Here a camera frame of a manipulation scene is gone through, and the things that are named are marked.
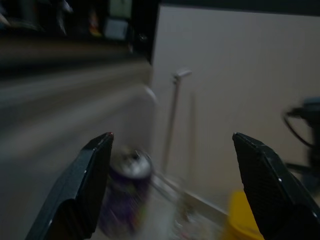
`can lid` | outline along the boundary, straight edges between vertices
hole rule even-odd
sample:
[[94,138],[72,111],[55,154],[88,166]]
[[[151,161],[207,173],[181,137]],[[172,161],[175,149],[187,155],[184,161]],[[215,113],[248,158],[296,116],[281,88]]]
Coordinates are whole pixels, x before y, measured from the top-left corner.
[[110,166],[118,174],[132,179],[145,178],[152,171],[150,157],[138,150],[123,152],[114,156]]

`black device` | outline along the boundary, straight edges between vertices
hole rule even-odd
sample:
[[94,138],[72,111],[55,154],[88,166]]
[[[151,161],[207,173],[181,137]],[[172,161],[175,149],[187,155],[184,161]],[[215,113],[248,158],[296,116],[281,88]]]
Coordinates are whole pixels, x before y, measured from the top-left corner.
[[320,209],[268,146],[233,134],[244,192],[265,240],[319,240]]
[[26,240],[82,240],[95,232],[114,136],[92,139],[52,187]]
[[[304,140],[291,126],[289,118],[301,118],[311,128],[312,142]],[[311,97],[304,100],[301,107],[294,107],[283,115],[283,121],[292,134],[308,147],[308,164],[302,166],[287,163],[287,167],[303,175],[302,182],[312,193],[320,188],[320,97]]]

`white wall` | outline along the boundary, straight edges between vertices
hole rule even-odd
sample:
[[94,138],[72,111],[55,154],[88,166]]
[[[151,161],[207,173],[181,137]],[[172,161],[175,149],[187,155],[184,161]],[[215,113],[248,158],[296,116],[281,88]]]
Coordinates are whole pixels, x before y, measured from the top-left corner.
[[[159,98],[152,151],[158,164],[173,93],[170,75],[184,66],[193,75],[182,83],[169,172],[185,175],[194,148],[192,192],[226,210],[230,193],[242,188],[233,132],[265,142],[283,159],[305,162],[305,148],[281,113],[320,95],[319,17],[162,6],[152,82]],[[308,137],[303,122],[295,125]]]

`power cord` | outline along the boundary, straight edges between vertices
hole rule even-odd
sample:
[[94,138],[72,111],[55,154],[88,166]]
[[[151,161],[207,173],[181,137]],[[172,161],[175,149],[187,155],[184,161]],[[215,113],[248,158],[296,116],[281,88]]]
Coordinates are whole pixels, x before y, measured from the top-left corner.
[[294,128],[291,126],[290,122],[289,122],[289,117],[300,117],[301,116],[301,108],[293,108],[291,111],[285,112],[283,114],[283,121],[285,123],[285,125],[287,126],[287,128],[290,130],[290,132],[297,138],[299,139],[300,142],[302,142],[304,145],[308,146],[309,148],[313,148],[314,145],[307,142],[306,140],[304,140],[295,130]]

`purple can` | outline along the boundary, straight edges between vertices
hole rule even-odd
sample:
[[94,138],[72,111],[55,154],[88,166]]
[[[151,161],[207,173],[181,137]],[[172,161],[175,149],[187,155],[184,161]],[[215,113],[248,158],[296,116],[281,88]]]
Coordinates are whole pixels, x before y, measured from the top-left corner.
[[140,228],[152,173],[151,159],[142,151],[125,151],[111,159],[99,217],[99,226],[108,237],[132,235]]

